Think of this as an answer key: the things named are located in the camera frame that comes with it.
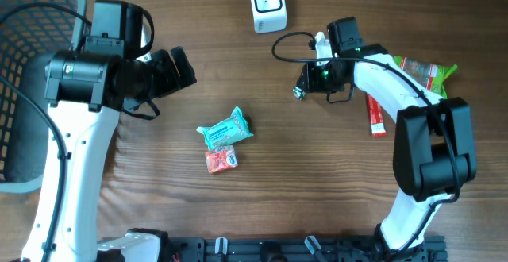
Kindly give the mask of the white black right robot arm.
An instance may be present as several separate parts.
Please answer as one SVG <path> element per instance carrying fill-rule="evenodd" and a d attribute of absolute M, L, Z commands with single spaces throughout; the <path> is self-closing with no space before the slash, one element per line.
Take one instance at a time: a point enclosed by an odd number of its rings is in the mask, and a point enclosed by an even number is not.
<path fill-rule="evenodd" d="M 460 197 L 476 174 L 471 110 L 412 79 L 380 44 L 364 43 L 354 17 L 328 24 L 311 37 L 315 58 L 304 59 L 294 95 L 331 95 L 347 84 L 369 94 L 395 121 L 393 172 L 399 191 L 376 230 L 379 260 L 416 252 L 437 210 Z"/>

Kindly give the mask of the green candy bag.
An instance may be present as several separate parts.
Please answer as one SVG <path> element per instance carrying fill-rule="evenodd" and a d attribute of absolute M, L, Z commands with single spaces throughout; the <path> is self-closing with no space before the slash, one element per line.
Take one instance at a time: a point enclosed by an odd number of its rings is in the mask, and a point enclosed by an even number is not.
<path fill-rule="evenodd" d="M 447 98 L 444 81 L 457 70 L 457 65 L 446 67 L 421 62 L 404 56 L 395 56 L 395 63 L 412 79 L 435 94 Z"/>

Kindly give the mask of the red coffee stick sachet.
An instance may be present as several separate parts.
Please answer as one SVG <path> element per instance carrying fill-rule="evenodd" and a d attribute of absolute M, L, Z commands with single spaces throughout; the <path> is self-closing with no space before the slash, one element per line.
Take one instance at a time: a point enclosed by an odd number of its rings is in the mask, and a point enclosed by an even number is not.
<path fill-rule="evenodd" d="M 385 137 L 387 131 L 383 120 L 383 109 L 370 94 L 366 94 L 370 130 L 373 137 Z"/>

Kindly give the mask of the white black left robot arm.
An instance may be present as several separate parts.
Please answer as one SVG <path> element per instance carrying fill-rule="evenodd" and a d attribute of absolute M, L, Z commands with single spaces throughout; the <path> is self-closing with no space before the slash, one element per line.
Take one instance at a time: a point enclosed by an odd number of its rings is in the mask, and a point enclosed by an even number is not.
<path fill-rule="evenodd" d="M 98 0 L 90 32 L 45 68 L 41 111 L 50 136 L 40 199 L 23 261 L 161 261 L 167 233 L 132 229 L 97 238 L 97 211 L 107 152 L 122 114 L 195 83 L 181 47 L 152 50 L 143 27 L 150 13 L 132 3 Z"/>

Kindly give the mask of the orange snack packet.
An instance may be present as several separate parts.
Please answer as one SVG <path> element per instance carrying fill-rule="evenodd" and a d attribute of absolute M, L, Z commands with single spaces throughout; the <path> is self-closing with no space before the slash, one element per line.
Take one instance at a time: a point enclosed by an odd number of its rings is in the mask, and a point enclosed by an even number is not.
<path fill-rule="evenodd" d="M 229 145 L 206 152 L 206 166 L 210 174 L 237 167 L 238 161 L 235 148 Z"/>

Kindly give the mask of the green white gum pack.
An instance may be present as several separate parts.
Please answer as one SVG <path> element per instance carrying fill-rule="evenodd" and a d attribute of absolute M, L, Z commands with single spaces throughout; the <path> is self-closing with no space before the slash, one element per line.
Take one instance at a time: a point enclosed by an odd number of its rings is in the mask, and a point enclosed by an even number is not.
<path fill-rule="evenodd" d="M 305 98 L 305 96 L 306 96 L 306 92 L 302 88 L 300 88 L 298 86 L 294 87 L 293 94 L 300 101 L 302 101 Z"/>

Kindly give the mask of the teal tissue pack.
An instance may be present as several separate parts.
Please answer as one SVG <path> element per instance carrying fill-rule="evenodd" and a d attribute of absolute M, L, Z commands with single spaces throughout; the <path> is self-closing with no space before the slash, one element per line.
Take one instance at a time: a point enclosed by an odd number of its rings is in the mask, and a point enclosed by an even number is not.
<path fill-rule="evenodd" d="M 205 143 L 210 151 L 235 144 L 253 136 L 243 112 L 238 106 L 233 109 L 231 115 L 225 120 L 211 127 L 199 126 L 196 131 L 204 136 Z"/>

